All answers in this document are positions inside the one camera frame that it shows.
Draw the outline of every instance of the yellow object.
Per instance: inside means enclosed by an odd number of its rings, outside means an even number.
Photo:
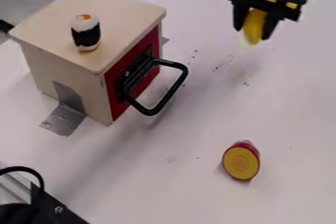
[[[244,35],[252,45],[256,45],[261,41],[266,15],[266,12],[252,9],[245,18]]]
[[[298,4],[292,3],[292,2],[287,2],[286,6],[291,8],[291,9],[297,9],[298,8]]]
[[[249,180],[259,170],[257,157],[247,148],[233,147],[225,152],[223,165],[226,171],[239,180]]]

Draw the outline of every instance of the box lid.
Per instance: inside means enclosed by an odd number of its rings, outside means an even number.
[[[97,49],[80,53],[71,22],[80,14],[100,20]],[[57,0],[10,31],[10,35],[95,74],[107,71],[165,17],[162,7],[141,0]]]

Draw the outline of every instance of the black cable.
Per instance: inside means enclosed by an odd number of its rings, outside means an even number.
[[[35,170],[33,170],[31,168],[28,168],[28,167],[25,167],[25,166],[6,167],[6,168],[3,168],[3,169],[0,169],[0,176],[5,175],[7,173],[12,173],[12,172],[26,172],[26,173],[32,174],[38,180],[38,183],[39,183],[39,192],[41,194],[44,192],[44,181],[43,181],[43,178]]]

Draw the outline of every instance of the black handle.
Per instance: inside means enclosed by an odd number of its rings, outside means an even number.
[[[38,183],[39,183],[39,193],[42,194],[44,192],[44,181],[43,181],[43,178],[35,170],[33,170],[31,168],[28,168],[28,167],[25,167],[25,166],[6,167],[6,168],[3,168],[3,169],[0,169],[0,176],[5,175],[7,173],[12,173],[12,172],[26,172],[26,173],[32,174],[38,180]]]
[[[154,116],[157,113],[159,113],[163,107],[167,104],[167,102],[172,98],[174,93],[179,89],[183,81],[186,79],[188,75],[188,68],[181,64],[181,63],[176,63],[172,61],[167,61],[163,59],[153,59],[152,63],[155,66],[162,65],[162,66],[167,66],[175,69],[179,69],[182,71],[181,76],[175,81],[175,83],[171,86],[171,88],[168,90],[168,92],[163,96],[163,98],[159,101],[159,103],[152,109],[147,109],[143,107],[141,104],[139,104],[127,91],[125,87],[122,88],[122,96],[125,100],[127,100],[131,105],[133,105],[139,112],[146,116]]]

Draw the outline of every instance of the yellow sticker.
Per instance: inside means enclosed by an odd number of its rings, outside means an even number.
[[[226,171],[234,178],[248,180],[255,176],[259,169],[257,157],[246,148],[233,147],[223,157]]]

